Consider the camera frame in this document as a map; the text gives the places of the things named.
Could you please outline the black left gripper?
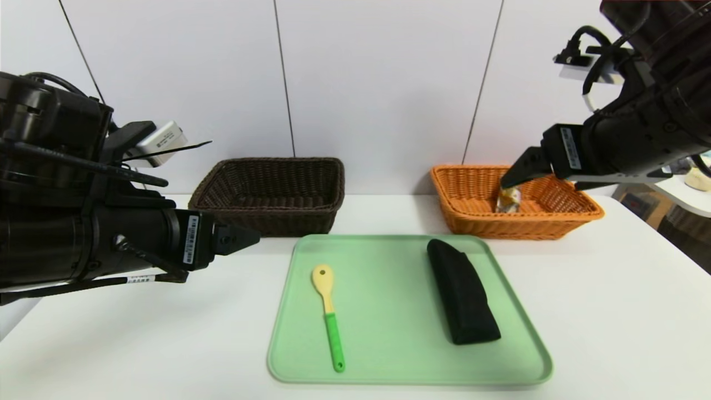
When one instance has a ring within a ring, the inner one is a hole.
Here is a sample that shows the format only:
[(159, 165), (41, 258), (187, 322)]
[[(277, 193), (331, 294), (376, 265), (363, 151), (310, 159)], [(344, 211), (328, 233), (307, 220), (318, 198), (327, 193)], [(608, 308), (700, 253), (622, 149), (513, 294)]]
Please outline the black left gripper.
[(142, 268), (192, 272), (204, 269), (213, 253), (228, 256), (260, 241), (259, 231), (241, 226), (216, 223), (212, 233), (213, 221), (201, 212), (178, 208), (131, 211), (115, 231), (113, 247)]

